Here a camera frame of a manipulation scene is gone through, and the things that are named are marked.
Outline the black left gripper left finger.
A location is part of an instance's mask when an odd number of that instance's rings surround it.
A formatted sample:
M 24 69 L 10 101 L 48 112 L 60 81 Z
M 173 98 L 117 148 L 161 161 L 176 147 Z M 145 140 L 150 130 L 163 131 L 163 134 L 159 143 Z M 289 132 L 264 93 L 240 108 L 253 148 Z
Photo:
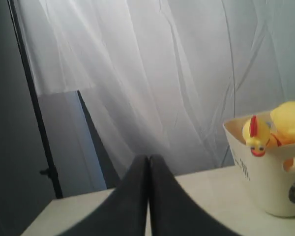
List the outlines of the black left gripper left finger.
M 94 211 L 61 236 L 143 236 L 149 197 L 149 159 L 136 156 L 120 184 Z

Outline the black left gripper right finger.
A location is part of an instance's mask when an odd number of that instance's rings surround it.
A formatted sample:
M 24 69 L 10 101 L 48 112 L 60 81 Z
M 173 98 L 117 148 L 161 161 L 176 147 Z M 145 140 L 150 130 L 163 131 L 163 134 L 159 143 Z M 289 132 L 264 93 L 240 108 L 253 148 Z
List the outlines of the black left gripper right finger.
M 149 158 L 149 211 L 153 236 L 237 236 L 186 193 L 161 155 Z

